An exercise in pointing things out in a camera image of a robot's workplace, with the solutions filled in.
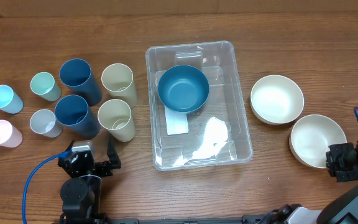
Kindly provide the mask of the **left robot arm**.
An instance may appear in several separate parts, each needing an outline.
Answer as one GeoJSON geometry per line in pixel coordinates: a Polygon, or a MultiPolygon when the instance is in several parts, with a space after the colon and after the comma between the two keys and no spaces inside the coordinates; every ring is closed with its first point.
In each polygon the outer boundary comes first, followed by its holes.
{"type": "Polygon", "coordinates": [[[114,138],[108,139],[108,160],[94,160],[94,144],[90,140],[72,141],[58,159],[58,166],[69,176],[60,189],[62,211],[60,223],[110,223],[107,214],[99,211],[101,182],[121,168],[114,138]]]}

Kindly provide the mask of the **dark blue bowl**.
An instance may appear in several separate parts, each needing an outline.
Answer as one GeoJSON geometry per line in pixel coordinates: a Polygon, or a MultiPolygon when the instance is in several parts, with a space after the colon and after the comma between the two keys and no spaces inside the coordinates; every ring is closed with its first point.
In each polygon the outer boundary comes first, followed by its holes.
{"type": "Polygon", "coordinates": [[[199,110],[206,103],[210,87],[200,69],[191,65],[176,65],[161,76],[157,91],[165,107],[188,114],[199,110]]]}

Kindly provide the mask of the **beige tall cup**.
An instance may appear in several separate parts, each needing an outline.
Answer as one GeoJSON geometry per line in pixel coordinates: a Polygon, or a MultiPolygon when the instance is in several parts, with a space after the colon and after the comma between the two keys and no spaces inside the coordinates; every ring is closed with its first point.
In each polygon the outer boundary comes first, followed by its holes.
{"type": "Polygon", "coordinates": [[[98,121],[118,141],[128,142],[135,136],[135,125],[130,106],[123,100],[111,99],[98,110],[98,121]]]}
{"type": "Polygon", "coordinates": [[[137,91],[132,70],[123,63],[114,63],[104,69],[101,82],[113,98],[125,101],[130,108],[137,104],[137,91]]]}

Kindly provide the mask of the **grey small cup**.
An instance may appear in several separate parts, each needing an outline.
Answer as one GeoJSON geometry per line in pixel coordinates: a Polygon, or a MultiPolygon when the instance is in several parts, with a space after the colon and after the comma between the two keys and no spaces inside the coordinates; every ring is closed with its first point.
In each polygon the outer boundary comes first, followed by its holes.
{"type": "Polygon", "coordinates": [[[55,114],[48,109],[36,111],[30,119],[33,132],[46,137],[55,138],[63,131],[63,126],[57,121],[55,114]]]}

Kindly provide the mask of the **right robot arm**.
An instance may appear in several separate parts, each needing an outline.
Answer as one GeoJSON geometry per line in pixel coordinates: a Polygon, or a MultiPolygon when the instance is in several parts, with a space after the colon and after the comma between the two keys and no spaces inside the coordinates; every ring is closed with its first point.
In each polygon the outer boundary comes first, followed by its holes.
{"type": "MultiPolygon", "coordinates": [[[[357,144],[343,143],[329,146],[326,165],[330,176],[338,182],[358,180],[357,144]]],[[[322,211],[309,210],[298,204],[284,205],[268,212],[261,223],[358,223],[358,185],[341,195],[322,211]]]]}

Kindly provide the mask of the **cream bowl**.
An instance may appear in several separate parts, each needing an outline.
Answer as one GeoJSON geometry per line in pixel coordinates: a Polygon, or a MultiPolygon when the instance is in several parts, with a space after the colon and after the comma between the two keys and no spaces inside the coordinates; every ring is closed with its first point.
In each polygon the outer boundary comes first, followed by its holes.
{"type": "Polygon", "coordinates": [[[296,120],[303,111],[305,99],[293,80],[282,75],[267,75],[252,87],[250,105],[262,122],[279,125],[296,120]]]}
{"type": "Polygon", "coordinates": [[[294,157],[302,164],[327,169],[326,152],[333,144],[346,143],[340,125],[327,116],[311,114],[299,119],[293,126],[289,146],[294,157]]]}

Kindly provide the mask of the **mint green small cup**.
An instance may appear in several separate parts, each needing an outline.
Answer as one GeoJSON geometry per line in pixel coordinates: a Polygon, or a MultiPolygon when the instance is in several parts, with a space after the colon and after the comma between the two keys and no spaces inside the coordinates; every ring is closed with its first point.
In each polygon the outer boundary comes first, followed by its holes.
{"type": "Polygon", "coordinates": [[[33,93],[47,101],[56,101],[62,94],[53,75],[48,72],[40,72],[34,75],[30,81],[30,89],[33,93]]]}

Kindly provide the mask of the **pink small cup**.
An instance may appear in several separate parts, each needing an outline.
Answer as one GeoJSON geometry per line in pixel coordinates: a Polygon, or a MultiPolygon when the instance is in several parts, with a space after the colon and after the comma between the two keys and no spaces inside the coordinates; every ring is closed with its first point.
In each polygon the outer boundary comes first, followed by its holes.
{"type": "Polygon", "coordinates": [[[0,146],[14,148],[21,144],[22,133],[9,121],[0,119],[0,146]]]}

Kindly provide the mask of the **light blue small cup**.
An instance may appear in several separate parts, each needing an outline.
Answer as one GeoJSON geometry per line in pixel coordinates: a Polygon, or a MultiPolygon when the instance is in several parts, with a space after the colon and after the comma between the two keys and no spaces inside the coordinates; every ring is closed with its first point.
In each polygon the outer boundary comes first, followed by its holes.
{"type": "Polygon", "coordinates": [[[17,93],[8,85],[0,85],[0,110],[10,114],[19,113],[24,103],[17,93]]]}

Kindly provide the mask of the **dark blue tall cup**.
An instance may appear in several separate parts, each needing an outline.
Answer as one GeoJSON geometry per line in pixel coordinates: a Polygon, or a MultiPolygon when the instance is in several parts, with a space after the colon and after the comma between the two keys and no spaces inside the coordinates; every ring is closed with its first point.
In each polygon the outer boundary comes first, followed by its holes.
{"type": "Polygon", "coordinates": [[[59,123],[85,139],[93,139],[100,132],[95,115],[79,95],[67,95],[59,100],[55,106],[55,117],[59,123]]]}
{"type": "Polygon", "coordinates": [[[60,68],[61,81],[73,92],[82,96],[90,106],[97,105],[103,97],[90,64],[81,58],[66,61],[60,68]]]}

